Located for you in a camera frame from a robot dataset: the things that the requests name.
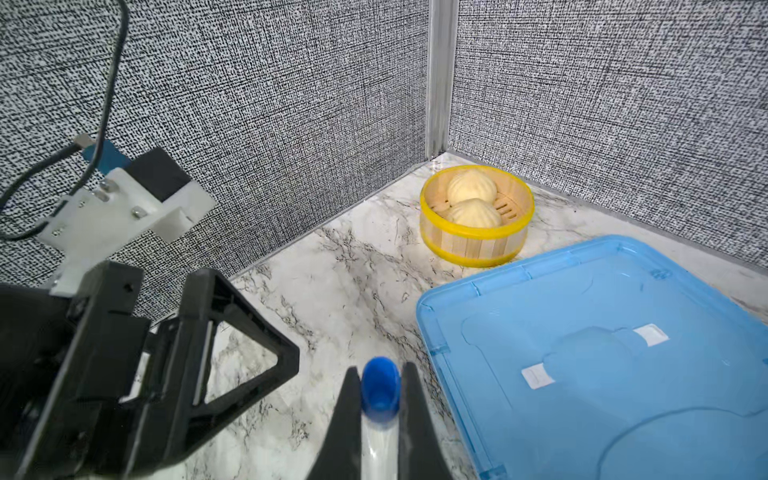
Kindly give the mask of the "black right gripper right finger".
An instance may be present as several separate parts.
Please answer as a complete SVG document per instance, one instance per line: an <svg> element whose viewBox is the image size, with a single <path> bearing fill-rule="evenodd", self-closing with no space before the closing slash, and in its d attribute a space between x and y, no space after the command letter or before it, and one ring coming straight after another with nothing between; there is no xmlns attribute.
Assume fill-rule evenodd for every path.
<svg viewBox="0 0 768 480"><path fill-rule="evenodd" d="M434 431L417 367L412 362L403 365L401 375L397 478L452 479Z"/></svg>

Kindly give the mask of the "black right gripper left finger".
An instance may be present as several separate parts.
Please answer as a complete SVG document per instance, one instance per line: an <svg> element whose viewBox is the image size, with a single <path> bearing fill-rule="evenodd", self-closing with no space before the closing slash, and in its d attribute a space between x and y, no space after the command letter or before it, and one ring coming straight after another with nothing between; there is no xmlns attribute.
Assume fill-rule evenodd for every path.
<svg viewBox="0 0 768 480"><path fill-rule="evenodd" d="M347 369L324 441L307 479L361 479L361 381Z"/></svg>

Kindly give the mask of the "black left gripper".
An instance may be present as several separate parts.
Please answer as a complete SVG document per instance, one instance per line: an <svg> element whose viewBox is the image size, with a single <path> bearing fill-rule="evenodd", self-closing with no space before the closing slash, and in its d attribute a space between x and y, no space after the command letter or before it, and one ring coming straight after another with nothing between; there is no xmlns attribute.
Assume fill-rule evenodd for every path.
<svg viewBox="0 0 768 480"><path fill-rule="evenodd" d="M144 273L105 261L71 298L1 286L1 476L83 473L286 474L293 414L281 393L254 404L180 461L167 420L149 419L159 394L126 401L151 322L133 314ZM216 330L205 399L212 401L277 364L235 327Z"/></svg>

